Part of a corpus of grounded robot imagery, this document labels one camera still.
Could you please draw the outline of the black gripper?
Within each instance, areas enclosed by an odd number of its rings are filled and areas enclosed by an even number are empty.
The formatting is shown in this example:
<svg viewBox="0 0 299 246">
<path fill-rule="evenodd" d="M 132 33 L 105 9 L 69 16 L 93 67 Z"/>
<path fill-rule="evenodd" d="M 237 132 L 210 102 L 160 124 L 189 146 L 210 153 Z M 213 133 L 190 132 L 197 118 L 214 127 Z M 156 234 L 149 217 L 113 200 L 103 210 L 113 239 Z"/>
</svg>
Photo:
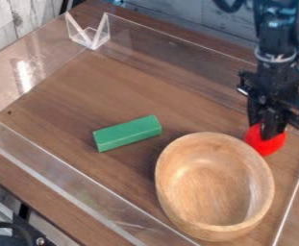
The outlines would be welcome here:
<svg viewBox="0 0 299 246">
<path fill-rule="evenodd" d="M 299 129 L 299 54 L 256 58 L 257 70 L 240 72 L 238 91 L 248 96 L 250 125 L 261 122 L 261 137 L 270 140 L 288 125 Z"/>
</svg>

